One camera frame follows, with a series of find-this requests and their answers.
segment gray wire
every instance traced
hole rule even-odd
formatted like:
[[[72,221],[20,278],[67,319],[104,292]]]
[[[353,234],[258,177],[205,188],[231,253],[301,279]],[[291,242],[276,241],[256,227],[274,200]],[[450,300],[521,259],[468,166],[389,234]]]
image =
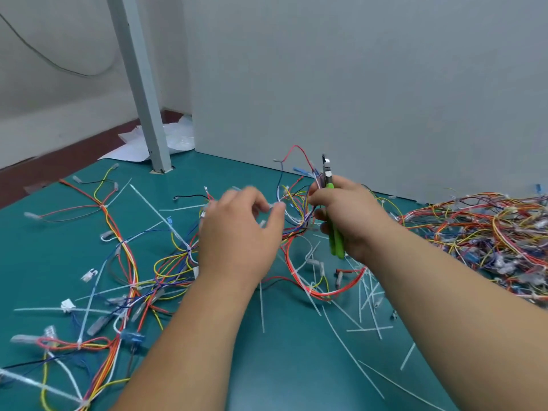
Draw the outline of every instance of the gray wire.
[[[114,63],[112,63],[108,68],[100,71],[99,73],[96,73],[96,74],[92,74],[92,75],[87,75],[85,73],[80,73],[80,72],[76,72],[75,70],[71,70],[71,69],[67,69],[67,68],[63,68],[63,66],[60,66],[58,65],[57,63],[55,63],[53,60],[51,60],[50,58],[48,58],[46,55],[42,54],[37,48],[33,47],[31,44],[29,44],[28,41],[26,41],[23,36],[21,36],[17,30],[15,30],[15,28],[11,25],[11,23],[8,21],[8,19],[6,19],[4,17],[4,15],[2,13],[0,13],[0,19],[4,20],[4,22],[8,25],[8,27],[10,28],[10,30],[13,32],[13,34],[15,34],[17,36],[17,38],[25,45],[27,46],[30,50],[32,50],[40,59],[42,59],[44,62],[46,62],[48,65],[50,66],[53,66],[53,68],[57,69],[57,70],[60,70],[62,72],[66,72],[66,73],[69,73],[71,75],[76,75],[76,76],[81,76],[81,77],[84,77],[84,78],[92,78],[94,76],[99,76],[103,73],[105,73],[106,71],[110,70],[110,68],[112,67],[112,65]]]

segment wire cutter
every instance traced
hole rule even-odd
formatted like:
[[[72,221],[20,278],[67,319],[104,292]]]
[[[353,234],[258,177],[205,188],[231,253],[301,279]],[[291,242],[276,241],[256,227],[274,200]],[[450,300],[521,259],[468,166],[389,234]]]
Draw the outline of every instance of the wire cutter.
[[[322,154],[323,160],[323,178],[325,179],[325,187],[328,189],[334,189],[331,162],[328,158],[325,158],[325,154]],[[327,224],[329,225],[329,247],[331,249],[331,255],[337,255],[339,259],[344,260],[344,244],[343,236],[339,232],[339,229],[333,225],[329,216],[327,217]]]

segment left arm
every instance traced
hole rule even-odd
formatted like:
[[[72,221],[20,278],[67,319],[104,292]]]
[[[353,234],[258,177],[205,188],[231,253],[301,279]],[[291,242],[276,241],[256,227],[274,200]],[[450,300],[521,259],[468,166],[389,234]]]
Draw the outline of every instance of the left arm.
[[[255,188],[210,202],[200,227],[200,275],[113,411],[225,408],[236,334],[247,304],[282,239],[284,205],[269,210]]]

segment white paper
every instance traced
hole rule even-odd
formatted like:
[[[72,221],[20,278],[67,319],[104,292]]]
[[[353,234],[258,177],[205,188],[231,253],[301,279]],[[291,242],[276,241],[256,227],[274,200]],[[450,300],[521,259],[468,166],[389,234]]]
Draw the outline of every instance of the white paper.
[[[168,143],[169,154],[180,153],[194,149],[194,126],[191,117],[182,117],[179,122],[163,124]],[[102,158],[124,160],[127,162],[143,162],[150,158],[148,147],[142,127],[138,125],[133,131],[118,135],[124,144],[123,146],[106,153]]]

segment green pliers handle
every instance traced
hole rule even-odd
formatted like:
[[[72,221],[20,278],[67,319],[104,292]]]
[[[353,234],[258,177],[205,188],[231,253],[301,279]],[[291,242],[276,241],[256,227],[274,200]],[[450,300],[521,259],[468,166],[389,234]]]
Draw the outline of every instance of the green pliers handle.
[[[325,187],[328,189],[335,188],[332,183],[327,183]],[[329,248],[331,249],[331,255],[337,255],[339,259],[344,260],[343,236],[339,229],[333,225],[329,216],[327,217],[327,224],[329,225]]]

